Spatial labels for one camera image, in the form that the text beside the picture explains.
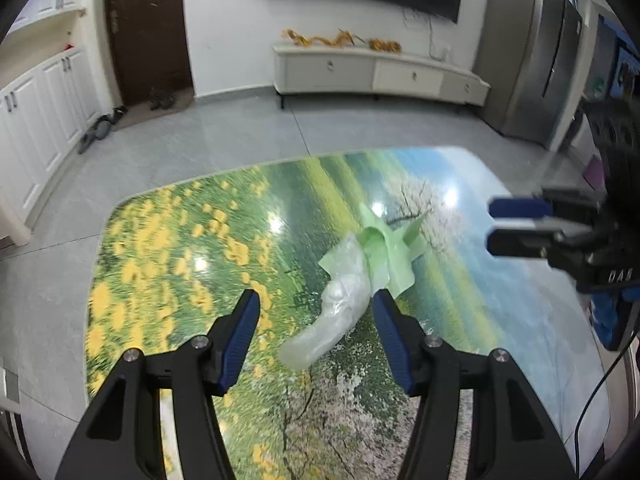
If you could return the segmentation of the clear plastic bag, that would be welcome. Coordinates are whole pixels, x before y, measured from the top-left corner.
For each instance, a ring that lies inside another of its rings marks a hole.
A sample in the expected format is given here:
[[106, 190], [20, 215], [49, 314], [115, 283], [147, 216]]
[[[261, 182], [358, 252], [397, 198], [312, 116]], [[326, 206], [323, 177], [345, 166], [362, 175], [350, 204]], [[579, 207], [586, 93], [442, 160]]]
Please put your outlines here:
[[278, 353], [292, 370], [306, 370], [328, 353], [355, 327], [370, 302], [367, 258], [354, 233], [349, 232], [319, 264], [330, 276], [321, 294], [321, 312]]

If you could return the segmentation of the yellow dragon ornament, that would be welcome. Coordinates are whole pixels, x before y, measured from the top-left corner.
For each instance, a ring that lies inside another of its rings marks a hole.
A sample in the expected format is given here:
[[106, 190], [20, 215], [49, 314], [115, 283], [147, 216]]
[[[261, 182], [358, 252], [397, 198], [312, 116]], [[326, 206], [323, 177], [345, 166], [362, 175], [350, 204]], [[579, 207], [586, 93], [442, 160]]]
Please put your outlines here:
[[340, 29], [338, 34], [333, 38], [326, 38], [322, 36], [303, 36], [294, 29], [285, 29], [282, 32], [284, 38], [288, 38], [297, 47], [313, 47], [323, 46], [329, 48], [344, 48], [344, 47], [366, 47], [376, 52], [387, 53], [401, 53], [401, 44], [393, 40], [385, 40], [380, 38], [364, 39], [360, 36], [354, 35], [348, 30]]

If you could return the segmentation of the white low TV cabinet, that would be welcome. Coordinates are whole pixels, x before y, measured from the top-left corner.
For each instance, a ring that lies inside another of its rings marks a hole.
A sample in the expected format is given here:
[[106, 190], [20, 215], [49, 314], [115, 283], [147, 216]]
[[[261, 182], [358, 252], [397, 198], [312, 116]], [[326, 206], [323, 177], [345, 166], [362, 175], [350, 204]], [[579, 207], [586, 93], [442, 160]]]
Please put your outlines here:
[[281, 96], [357, 93], [484, 106], [490, 91], [469, 70], [422, 56], [292, 44], [272, 50], [273, 87]]

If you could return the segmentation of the grey steel refrigerator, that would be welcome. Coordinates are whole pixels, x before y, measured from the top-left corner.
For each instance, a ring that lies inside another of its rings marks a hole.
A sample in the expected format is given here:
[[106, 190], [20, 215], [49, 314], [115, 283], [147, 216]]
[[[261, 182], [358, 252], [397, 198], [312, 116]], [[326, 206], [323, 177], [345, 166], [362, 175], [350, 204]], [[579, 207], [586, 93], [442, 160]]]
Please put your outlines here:
[[490, 85], [480, 117], [548, 148], [565, 105], [582, 17], [570, 0], [487, 0], [474, 72]]

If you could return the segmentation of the dark shoes by door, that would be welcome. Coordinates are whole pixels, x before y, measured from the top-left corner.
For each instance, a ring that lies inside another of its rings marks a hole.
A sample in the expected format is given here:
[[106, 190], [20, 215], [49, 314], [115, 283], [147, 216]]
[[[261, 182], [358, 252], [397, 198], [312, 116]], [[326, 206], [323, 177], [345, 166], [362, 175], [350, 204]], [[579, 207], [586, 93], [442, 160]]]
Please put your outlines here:
[[149, 94], [149, 108], [154, 110], [169, 110], [175, 105], [176, 97], [170, 90], [152, 88]]

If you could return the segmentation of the white lower wall cabinets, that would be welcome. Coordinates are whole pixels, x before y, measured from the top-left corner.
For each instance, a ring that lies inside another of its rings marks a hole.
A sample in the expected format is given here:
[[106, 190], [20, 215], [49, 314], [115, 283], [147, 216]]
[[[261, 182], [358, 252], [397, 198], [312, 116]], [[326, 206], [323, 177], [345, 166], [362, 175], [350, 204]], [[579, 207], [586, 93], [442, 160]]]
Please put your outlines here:
[[1, 193], [25, 221], [99, 117], [86, 51], [67, 49], [1, 90]]

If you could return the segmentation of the dark brown entrance door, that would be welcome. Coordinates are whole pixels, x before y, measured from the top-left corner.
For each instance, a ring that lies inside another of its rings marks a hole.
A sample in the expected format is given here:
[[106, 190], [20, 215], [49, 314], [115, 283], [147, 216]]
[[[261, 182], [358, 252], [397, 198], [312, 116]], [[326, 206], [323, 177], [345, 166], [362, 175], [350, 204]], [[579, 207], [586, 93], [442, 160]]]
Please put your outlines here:
[[105, 0], [106, 24], [122, 102], [149, 104], [152, 88], [193, 87], [183, 0]]

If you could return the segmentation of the purple box on floor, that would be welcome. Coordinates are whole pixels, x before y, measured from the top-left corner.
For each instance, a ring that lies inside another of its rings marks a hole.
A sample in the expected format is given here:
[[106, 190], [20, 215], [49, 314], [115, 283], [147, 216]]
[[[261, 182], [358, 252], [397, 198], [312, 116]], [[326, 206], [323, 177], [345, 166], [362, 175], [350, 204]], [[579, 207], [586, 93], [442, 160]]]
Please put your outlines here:
[[593, 155], [582, 173], [582, 177], [594, 190], [604, 188], [604, 168], [603, 162], [598, 155]]

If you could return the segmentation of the grey slippers on floor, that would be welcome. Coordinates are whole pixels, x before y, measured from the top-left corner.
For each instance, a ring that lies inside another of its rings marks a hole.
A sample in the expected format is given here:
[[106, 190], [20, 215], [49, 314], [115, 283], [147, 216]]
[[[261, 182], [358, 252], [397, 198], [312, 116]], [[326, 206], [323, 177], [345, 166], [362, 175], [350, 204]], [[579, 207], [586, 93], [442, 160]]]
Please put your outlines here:
[[102, 115], [80, 138], [77, 153], [84, 154], [94, 141], [104, 140], [120, 120], [128, 113], [126, 106], [115, 107], [111, 115]]

